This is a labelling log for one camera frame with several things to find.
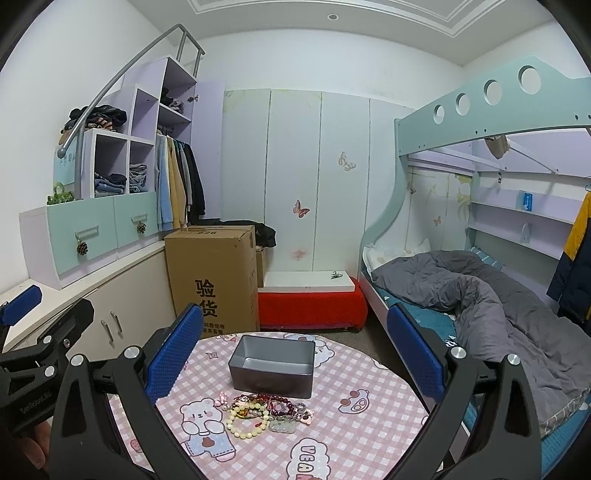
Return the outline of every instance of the cabinet handle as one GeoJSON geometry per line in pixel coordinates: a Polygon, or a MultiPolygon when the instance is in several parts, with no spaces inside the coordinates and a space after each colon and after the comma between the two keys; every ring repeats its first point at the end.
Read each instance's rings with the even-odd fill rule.
{"type": "Polygon", "coordinates": [[[106,330],[107,335],[109,336],[109,344],[114,347],[115,340],[113,340],[113,336],[111,335],[111,329],[104,320],[101,320],[100,323],[106,330]]]}
{"type": "Polygon", "coordinates": [[[119,330],[117,333],[119,334],[119,336],[121,338],[123,338],[123,328],[121,328],[121,322],[119,321],[119,317],[114,312],[111,312],[111,316],[113,317],[113,320],[117,324],[117,329],[119,330]]]}

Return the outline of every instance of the gray blanket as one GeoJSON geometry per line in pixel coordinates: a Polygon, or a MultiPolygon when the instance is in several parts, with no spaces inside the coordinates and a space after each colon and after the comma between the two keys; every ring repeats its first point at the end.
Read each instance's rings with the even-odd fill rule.
{"type": "Polygon", "coordinates": [[[591,387],[591,338],[557,317],[521,283],[464,251],[396,258],[373,271],[401,300],[456,314],[457,341],[472,356],[521,358],[542,437],[564,423],[591,387]]]}

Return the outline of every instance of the storage stair cubby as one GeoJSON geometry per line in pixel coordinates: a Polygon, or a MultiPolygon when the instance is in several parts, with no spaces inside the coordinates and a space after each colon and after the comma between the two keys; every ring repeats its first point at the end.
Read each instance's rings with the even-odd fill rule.
{"type": "Polygon", "coordinates": [[[155,185],[158,126],[191,145],[206,199],[205,218],[219,218],[223,94],[222,82],[198,83],[172,57],[129,69],[121,88],[99,102],[124,110],[127,121],[117,131],[92,128],[84,133],[82,200],[20,214],[29,276],[61,289],[164,235],[158,228],[155,185]],[[183,102],[183,113],[160,103],[163,87],[168,97],[183,102]],[[145,191],[132,193],[129,169],[137,164],[146,166],[145,191]],[[124,192],[98,197],[95,173],[125,176],[124,192]]]}

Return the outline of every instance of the pink butterfly decal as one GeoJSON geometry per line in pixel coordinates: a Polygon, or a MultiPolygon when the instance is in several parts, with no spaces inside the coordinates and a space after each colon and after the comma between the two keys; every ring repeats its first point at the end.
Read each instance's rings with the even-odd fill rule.
{"type": "Polygon", "coordinates": [[[300,217],[304,218],[304,215],[310,211],[309,208],[302,208],[301,203],[299,200],[295,201],[294,213],[300,217]]]}

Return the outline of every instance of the red cushion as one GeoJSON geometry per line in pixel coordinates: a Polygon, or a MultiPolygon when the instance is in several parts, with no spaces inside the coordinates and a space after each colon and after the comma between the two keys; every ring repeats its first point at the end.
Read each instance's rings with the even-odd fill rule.
{"type": "Polygon", "coordinates": [[[259,293],[264,329],[362,328],[368,315],[359,283],[355,291],[332,293],[259,293]]]}

